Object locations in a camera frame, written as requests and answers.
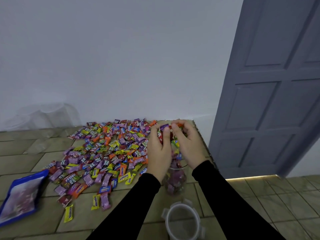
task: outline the white wall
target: white wall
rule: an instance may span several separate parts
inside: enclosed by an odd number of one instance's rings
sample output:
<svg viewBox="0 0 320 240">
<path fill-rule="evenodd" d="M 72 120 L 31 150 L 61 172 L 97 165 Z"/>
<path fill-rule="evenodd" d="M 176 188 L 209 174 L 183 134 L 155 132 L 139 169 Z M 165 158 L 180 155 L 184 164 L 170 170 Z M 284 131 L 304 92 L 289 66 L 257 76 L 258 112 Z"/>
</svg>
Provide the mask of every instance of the white wall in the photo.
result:
<svg viewBox="0 0 320 240">
<path fill-rule="evenodd" d="M 320 138 L 291 170 L 288 178 L 320 174 Z"/>
<path fill-rule="evenodd" d="M 242 2 L 0 0 L 0 123 L 64 101 L 82 123 L 195 119 L 208 143 Z"/>
</svg>

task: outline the door panel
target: door panel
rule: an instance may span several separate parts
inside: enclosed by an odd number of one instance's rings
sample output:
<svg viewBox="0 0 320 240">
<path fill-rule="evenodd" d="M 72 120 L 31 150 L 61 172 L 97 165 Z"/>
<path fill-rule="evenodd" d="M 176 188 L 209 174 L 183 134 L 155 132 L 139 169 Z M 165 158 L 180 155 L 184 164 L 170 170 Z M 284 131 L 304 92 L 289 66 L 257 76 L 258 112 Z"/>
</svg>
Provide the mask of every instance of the door panel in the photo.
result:
<svg viewBox="0 0 320 240">
<path fill-rule="evenodd" d="M 284 173 L 320 121 L 320 0 L 244 0 L 209 150 L 226 178 Z"/>
</svg>

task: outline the person's left hand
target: person's left hand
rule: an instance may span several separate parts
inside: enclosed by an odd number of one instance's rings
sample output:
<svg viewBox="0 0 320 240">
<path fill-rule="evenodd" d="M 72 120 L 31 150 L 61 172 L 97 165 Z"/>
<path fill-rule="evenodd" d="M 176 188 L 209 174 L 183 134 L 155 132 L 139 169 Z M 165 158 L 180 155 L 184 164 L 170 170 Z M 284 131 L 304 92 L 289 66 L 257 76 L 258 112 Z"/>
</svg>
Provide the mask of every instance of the person's left hand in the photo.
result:
<svg viewBox="0 0 320 240">
<path fill-rule="evenodd" d="M 162 132 L 163 145 L 158 138 L 158 129 L 160 125 L 151 127 L 150 139 L 148 141 L 148 169 L 147 173 L 151 173 L 161 183 L 169 169 L 172 161 L 170 129 L 166 127 Z"/>
</svg>

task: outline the ziplock bag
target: ziplock bag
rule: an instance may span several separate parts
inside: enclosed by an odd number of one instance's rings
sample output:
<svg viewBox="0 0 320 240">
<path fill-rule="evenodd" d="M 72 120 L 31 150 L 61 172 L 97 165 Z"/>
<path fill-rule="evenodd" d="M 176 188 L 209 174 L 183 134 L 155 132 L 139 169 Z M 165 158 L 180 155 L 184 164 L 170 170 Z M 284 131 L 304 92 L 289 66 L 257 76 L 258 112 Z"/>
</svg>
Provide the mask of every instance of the ziplock bag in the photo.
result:
<svg viewBox="0 0 320 240">
<path fill-rule="evenodd" d="M 0 208 L 0 227 L 18 221 L 37 210 L 39 188 L 48 173 L 49 170 L 46 169 L 12 182 Z"/>
</svg>

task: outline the person's right hand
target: person's right hand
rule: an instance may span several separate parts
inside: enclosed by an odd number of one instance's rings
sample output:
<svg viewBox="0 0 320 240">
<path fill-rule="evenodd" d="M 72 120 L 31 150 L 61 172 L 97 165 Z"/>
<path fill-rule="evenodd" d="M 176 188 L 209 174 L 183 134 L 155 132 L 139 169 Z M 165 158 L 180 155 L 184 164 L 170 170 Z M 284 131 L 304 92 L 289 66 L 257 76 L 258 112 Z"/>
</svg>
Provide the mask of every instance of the person's right hand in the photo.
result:
<svg viewBox="0 0 320 240">
<path fill-rule="evenodd" d="M 183 132 L 187 134 L 187 137 L 185 137 L 177 124 L 184 125 Z M 202 151 L 203 142 L 198 131 L 186 120 L 171 121 L 171 128 L 178 138 L 181 154 L 186 159 L 190 168 L 195 169 L 206 160 Z"/>
</svg>

